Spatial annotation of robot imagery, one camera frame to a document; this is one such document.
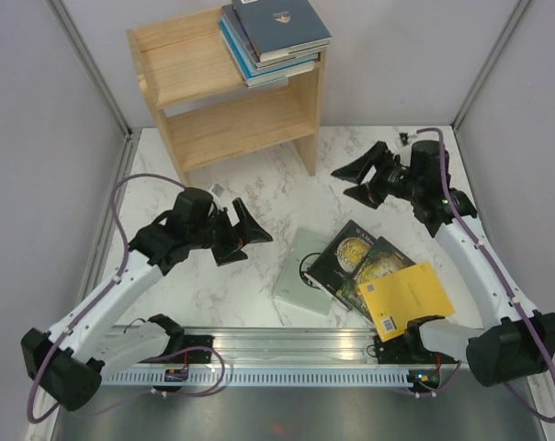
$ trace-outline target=barcode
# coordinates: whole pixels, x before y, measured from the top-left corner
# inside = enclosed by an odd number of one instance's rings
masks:
[[[388,317],[381,321],[386,333],[391,333],[392,331],[396,331],[396,323],[394,323],[394,319],[392,317]]]

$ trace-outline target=gray floor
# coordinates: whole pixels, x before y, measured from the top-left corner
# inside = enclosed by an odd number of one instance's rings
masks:
[[[85,411],[134,389],[104,388]],[[469,372],[435,399],[382,389],[229,388],[204,399],[145,395],[96,418],[61,415],[54,440],[543,440],[503,386]]]

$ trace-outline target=wooden shelf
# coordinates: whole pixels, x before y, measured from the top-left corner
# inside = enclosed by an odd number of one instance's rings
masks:
[[[177,115],[169,126],[185,171],[314,133],[288,87]]]
[[[245,88],[218,32],[152,49],[143,56],[157,108]]]
[[[289,78],[287,87],[165,114],[177,104],[245,88],[219,35],[221,16],[215,7],[127,31],[139,87],[177,174],[188,184],[189,170],[293,141],[314,175],[326,51],[313,71]]]

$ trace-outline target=wooden shelf board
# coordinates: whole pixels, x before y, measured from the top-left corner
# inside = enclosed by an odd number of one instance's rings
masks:
[[[158,109],[245,87],[218,32],[143,51],[142,57]]]
[[[169,126],[184,171],[314,133],[289,87],[176,115]]]

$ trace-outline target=blue book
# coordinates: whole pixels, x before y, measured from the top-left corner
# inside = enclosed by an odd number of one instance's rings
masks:
[[[269,60],[267,62],[261,62],[259,57],[257,56],[257,52],[255,52],[255,48],[253,44],[247,37],[247,33],[244,31],[243,25],[237,16],[237,13],[234,11],[232,5],[225,5],[222,7],[222,21],[226,25],[227,29],[231,33],[232,40],[239,48],[239,52],[241,56],[245,59],[248,59],[251,64],[253,64],[257,70],[261,71],[262,69],[276,69],[278,67],[283,67],[286,63],[289,65],[294,64],[297,62],[297,59],[301,59],[302,57],[307,57],[310,54],[314,54],[317,52],[316,49],[310,49],[307,51],[296,52],[292,55],[287,55],[284,58],[276,59],[276,60]]]
[[[256,75],[259,75],[259,74],[266,74],[266,73],[269,73],[269,72],[273,72],[276,69],[281,69],[281,68],[284,68],[284,67],[290,67],[290,66],[294,66],[296,64],[300,64],[302,62],[309,62],[310,60],[318,59],[318,53],[315,52],[311,55],[300,56],[300,57],[292,57],[291,59],[285,60],[284,62],[278,62],[276,64],[270,64],[266,67],[258,67],[257,65],[255,65],[251,62],[251,58],[249,57],[249,52],[243,46],[241,39],[239,38],[239,36],[234,31],[234,28],[231,26],[231,23],[229,22],[229,20],[226,16],[222,17],[222,24],[224,25],[224,28],[226,29],[226,32],[227,32],[227,34],[226,34],[227,40],[231,40],[231,42],[237,48],[237,50],[239,52],[239,55],[241,55],[241,58],[243,59],[244,63],[247,66],[247,70],[249,71],[249,73],[252,76],[256,76]]]
[[[229,31],[226,28],[225,24],[223,22],[220,22],[219,26],[221,28],[220,35],[222,40],[224,41],[224,44],[227,46],[227,49],[229,50],[232,57],[234,58],[235,64],[237,65],[237,68],[241,72],[241,76],[243,77],[244,81],[250,87],[269,83],[282,78],[288,78],[293,75],[304,74],[314,69],[314,61],[308,61],[308,62],[299,62],[297,64],[294,64],[293,66],[283,67],[268,73],[253,74],[248,69],[247,63],[245,62],[243,56],[239,53],[239,50],[237,49],[234,41],[231,39],[231,34],[229,34]]]
[[[321,48],[331,39],[308,0],[232,0],[232,4],[260,62]]]

